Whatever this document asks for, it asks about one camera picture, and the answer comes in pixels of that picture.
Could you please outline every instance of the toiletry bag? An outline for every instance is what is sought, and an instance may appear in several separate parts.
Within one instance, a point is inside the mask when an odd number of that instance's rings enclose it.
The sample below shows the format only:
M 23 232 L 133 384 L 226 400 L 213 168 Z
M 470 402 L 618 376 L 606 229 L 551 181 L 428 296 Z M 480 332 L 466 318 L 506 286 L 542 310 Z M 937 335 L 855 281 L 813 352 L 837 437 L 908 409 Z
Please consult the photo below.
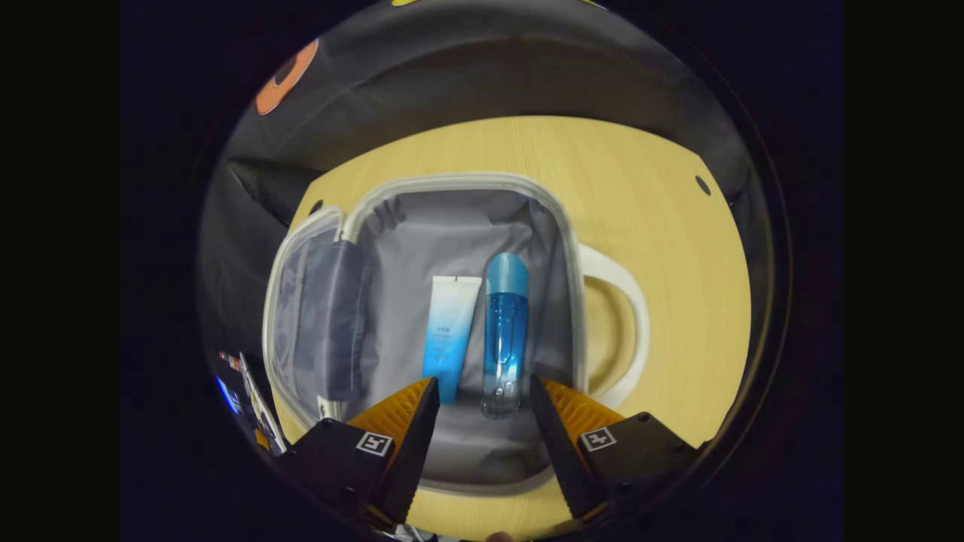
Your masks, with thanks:
M 308 431 L 349 420 L 421 378 L 433 276 L 483 277 L 510 252 L 529 272 L 522 407 L 489 420 L 482 393 L 485 290 L 479 292 L 456 403 L 442 405 L 421 490 L 510 495 L 551 477 L 527 404 L 532 373 L 616 408 L 649 349 L 642 291 L 622 266 L 576 242 L 562 204 L 523 176 L 471 173 L 382 184 L 347 215 L 323 205 L 290 231 L 275 258 L 264 310 L 264 361 L 276 398 Z M 589 391 L 584 277 L 622 290 L 635 315 L 626 373 Z

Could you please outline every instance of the blue bottle cap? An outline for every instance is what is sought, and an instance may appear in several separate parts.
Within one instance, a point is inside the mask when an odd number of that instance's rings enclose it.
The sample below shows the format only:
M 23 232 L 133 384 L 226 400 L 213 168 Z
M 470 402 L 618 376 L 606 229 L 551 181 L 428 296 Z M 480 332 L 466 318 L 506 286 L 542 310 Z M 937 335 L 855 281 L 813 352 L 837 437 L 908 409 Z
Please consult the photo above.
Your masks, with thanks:
M 486 270 L 486 293 L 502 292 L 529 297 L 529 272 L 522 258 L 507 252 L 493 257 Z

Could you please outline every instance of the wooden table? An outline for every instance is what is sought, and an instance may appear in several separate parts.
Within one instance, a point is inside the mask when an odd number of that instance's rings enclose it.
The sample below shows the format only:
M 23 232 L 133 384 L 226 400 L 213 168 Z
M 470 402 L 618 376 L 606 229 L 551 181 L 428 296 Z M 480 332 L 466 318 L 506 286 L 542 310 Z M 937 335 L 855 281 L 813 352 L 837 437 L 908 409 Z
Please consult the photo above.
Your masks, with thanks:
M 689 150 L 585 119 L 454 124 L 374 149 L 319 177 L 291 228 L 319 199 L 347 213 L 386 181 L 474 171 L 519 173 L 545 185 L 566 206 L 577 239 L 620 262 L 642 287 L 651 318 L 649 360 L 618 412 L 652 412 L 694 447 L 711 439 L 733 404 L 746 362 L 750 287 L 730 209 Z M 585 306 L 590 388 L 607 388 L 629 364 L 632 312 L 618 290 L 593 279 L 586 283 Z M 282 429 L 295 442 L 304 432 L 277 397 Z M 418 491 L 408 522 L 469 540 L 499 530 L 524 540 L 575 527 L 555 479 L 512 498 Z

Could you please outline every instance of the bag handle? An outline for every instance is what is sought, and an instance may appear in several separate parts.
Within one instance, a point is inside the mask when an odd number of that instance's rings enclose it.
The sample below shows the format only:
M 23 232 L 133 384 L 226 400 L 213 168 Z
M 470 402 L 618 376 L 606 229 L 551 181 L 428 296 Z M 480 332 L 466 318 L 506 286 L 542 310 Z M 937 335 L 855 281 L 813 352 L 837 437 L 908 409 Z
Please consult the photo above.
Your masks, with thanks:
M 646 305 L 643 290 L 639 288 L 636 279 L 625 267 L 583 244 L 579 245 L 579 259 L 583 276 L 594 277 L 619 288 L 629 300 L 635 316 L 636 344 L 626 374 L 612 388 L 604 392 L 591 393 L 593 399 L 608 408 L 615 409 L 635 389 L 646 366 L 646 357 L 650 352 L 650 310 Z

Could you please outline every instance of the bottle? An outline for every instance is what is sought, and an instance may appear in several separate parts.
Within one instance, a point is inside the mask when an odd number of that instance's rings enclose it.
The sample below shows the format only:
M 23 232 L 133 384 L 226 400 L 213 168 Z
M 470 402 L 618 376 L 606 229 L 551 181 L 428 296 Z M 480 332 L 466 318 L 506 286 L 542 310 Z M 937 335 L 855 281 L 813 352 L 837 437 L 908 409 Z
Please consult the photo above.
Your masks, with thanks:
M 528 294 L 529 272 L 522 259 L 509 253 L 493 257 L 486 270 L 482 414 L 487 418 L 512 418 L 519 412 Z

